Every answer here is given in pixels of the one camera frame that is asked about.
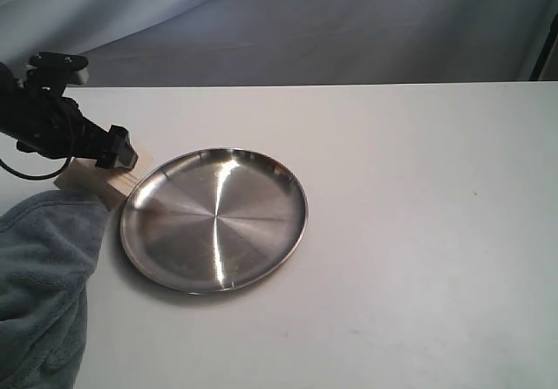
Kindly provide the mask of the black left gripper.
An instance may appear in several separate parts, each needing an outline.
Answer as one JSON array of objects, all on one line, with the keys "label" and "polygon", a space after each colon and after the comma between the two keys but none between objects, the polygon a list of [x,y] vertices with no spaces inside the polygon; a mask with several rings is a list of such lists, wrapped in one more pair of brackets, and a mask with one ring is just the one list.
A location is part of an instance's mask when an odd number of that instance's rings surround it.
[{"label": "black left gripper", "polygon": [[88,65],[84,56],[39,52],[29,58],[26,77],[20,79],[1,64],[1,132],[25,153],[52,160],[97,159],[95,167],[105,171],[132,170],[138,154],[128,130],[111,125],[106,132],[64,95],[71,74]]}]

